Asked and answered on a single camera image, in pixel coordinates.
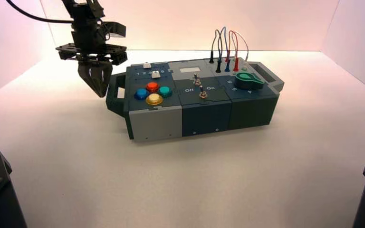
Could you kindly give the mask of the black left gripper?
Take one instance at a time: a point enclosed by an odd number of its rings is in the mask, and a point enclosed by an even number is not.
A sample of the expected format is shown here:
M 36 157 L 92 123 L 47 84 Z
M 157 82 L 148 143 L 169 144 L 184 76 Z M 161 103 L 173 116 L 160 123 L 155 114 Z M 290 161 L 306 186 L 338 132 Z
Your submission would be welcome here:
M 119 65 L 127 60 L 126 47 L 106 43 L 106 34 L 103 30 L 81 32 L 72 31 L 72 43 L 56 47 L 62 60 L 75 58 L 79 61 L 95 60 L 109 61 Z M 111 63 L 79 63 L 78 73 L 82 80 L 99 96 L 104 97 L 107 92 Z

